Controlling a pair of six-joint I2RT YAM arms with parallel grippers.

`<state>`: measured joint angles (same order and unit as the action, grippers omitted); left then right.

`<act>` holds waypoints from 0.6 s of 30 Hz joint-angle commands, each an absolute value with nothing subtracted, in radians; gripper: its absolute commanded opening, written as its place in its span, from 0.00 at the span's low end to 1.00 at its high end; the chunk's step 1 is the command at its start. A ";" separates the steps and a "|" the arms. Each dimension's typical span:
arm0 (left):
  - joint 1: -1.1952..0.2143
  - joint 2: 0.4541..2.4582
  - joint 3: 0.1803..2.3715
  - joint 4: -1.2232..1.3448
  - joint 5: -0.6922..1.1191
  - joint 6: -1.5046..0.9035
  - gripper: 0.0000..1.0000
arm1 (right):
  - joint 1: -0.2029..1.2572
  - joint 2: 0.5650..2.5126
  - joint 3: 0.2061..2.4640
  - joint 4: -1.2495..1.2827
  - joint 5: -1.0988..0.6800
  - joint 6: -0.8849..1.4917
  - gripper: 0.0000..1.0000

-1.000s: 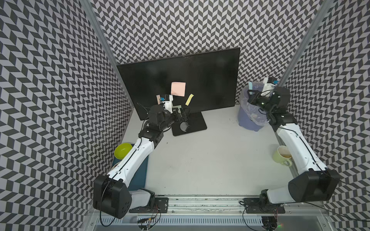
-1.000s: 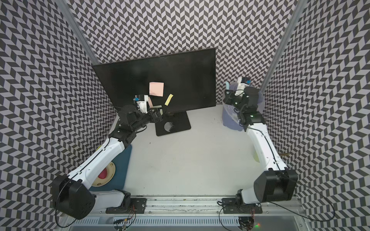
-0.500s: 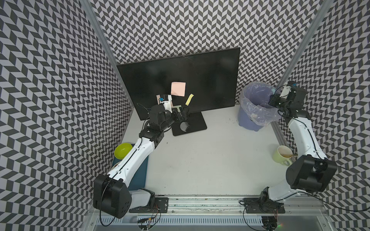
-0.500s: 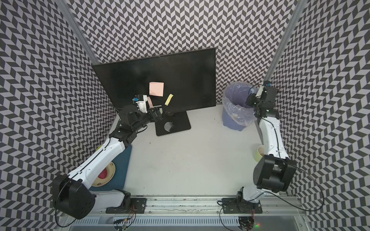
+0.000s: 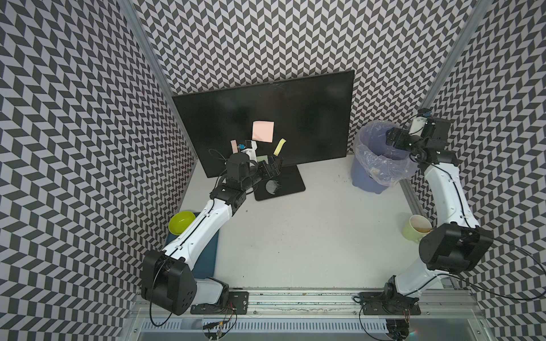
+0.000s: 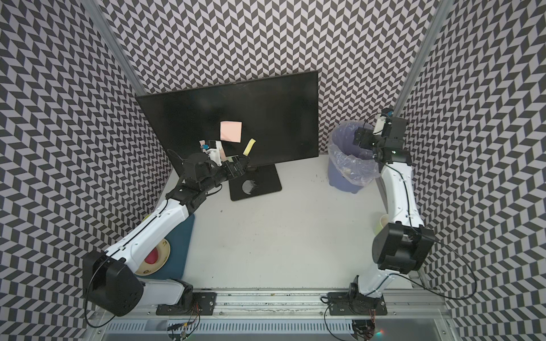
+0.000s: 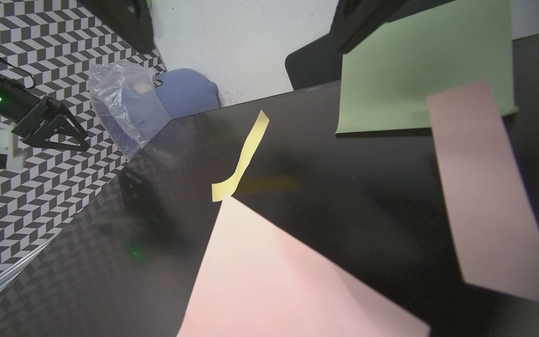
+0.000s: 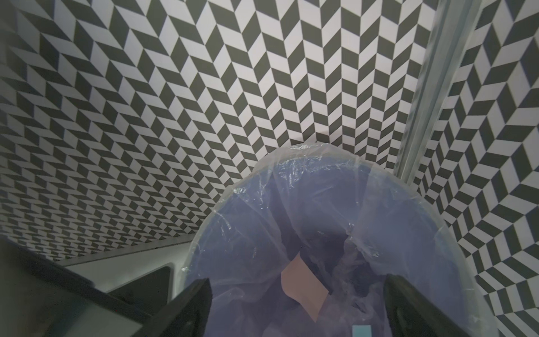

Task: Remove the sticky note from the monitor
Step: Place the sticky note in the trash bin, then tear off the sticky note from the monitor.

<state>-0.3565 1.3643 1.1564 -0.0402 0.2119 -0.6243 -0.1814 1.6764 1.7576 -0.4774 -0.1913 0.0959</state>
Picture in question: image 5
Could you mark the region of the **yellow sticky strip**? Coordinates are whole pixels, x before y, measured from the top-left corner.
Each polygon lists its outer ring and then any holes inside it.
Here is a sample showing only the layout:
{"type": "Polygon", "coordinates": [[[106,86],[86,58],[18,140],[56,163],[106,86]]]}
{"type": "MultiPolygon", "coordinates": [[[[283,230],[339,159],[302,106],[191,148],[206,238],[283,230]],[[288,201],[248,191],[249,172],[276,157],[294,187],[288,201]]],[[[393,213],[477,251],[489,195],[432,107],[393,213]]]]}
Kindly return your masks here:
{"type": "Polygon", "coordinates": [[[279,141],[279,143],[278,143],[276,149],[274,150],[274,153],[273,153],[274,156],[279,156],[279,155],[280,155],[280,153],[281,153],[281,151],[282,151],[282,148],[283,148],[283,146],[284,146],[284,144],[285,144],[286,142],[287,142],[287,141],[286,141],[285,139],[280,139],[280,141],[279,141]]]}

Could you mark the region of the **large pink sticky note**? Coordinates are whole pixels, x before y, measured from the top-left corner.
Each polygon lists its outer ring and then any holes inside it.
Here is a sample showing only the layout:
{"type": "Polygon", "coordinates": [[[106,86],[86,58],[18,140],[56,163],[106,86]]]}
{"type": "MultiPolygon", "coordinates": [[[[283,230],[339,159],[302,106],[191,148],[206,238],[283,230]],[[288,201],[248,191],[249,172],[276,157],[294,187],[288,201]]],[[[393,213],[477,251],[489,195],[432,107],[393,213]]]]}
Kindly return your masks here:
{"type": "Polygon", "coordinates": [[[274,138],[274,122],[254,121],[252,140],[272,143],[274,138]]]}

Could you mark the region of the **pink sticky strip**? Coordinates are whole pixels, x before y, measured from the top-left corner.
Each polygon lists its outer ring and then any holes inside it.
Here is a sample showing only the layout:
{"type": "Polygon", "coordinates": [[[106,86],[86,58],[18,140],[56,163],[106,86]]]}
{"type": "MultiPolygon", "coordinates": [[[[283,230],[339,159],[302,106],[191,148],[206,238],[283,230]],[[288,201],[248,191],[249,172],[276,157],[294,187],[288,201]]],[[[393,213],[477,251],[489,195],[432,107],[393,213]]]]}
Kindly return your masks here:
{"type": "Polygon", "coordinates": [[[238,152],[238,147],[237,147],[236,140],[231,140],[230,141],[230,146],[231,146],[231,149],[232,149],[232,153],[237,153],[238,152]]]}

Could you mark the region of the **green sticky note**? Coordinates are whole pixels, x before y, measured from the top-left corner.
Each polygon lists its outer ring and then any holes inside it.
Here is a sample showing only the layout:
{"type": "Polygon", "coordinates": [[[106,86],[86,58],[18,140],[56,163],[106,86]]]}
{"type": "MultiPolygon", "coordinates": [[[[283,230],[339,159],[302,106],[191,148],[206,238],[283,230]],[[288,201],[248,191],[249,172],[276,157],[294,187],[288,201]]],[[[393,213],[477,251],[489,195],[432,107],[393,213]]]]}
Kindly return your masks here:
{"type": "Polygon", "coordinates": [[[269,157],[267,155],[265,156],[258,156],[257,157],[257,162],[260,163],[260,162],[265,162],[265,163],[269,163],[269,157]]]}

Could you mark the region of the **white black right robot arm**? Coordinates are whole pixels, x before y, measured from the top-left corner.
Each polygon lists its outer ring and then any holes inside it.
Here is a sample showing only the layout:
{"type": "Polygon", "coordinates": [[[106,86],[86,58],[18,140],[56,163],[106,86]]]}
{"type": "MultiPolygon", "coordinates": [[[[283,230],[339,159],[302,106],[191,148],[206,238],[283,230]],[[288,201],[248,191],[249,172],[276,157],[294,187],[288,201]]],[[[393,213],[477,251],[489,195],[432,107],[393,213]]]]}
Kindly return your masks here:
{"type": "Polygon", "coordinates": [[[393,128],[388,146],[409,152],[432,191],[438,225],[419,241],[419,258],[393,276],[387,287],[399,297],[418,299],[442,276],[476,267],[493,244],[493,235],[480,226],[464,195],[459,160],[447,148],[452,123],[418,114],[409,129],[393,128]]]}

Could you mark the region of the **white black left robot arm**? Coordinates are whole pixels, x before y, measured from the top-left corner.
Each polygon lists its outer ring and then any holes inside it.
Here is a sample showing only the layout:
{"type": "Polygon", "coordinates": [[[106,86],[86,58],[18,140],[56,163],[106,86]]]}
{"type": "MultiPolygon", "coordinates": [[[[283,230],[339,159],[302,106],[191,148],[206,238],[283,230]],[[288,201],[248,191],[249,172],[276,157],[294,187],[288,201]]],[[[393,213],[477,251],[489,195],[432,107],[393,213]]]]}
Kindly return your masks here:
{"type": "Polygon", "coordinates": [[[210,192],[210,199],[198,217],[163,250],[150,250],[141,271],[142,297],[174,315],[195,305],[225,310],[229,286],[214,278],[197,279],[193,269],[216,233],[237,213],[249,192],[260,182],[280,175],[283,160],[269,155],[252,160],[246,153],[234,153],[210,192]]]}

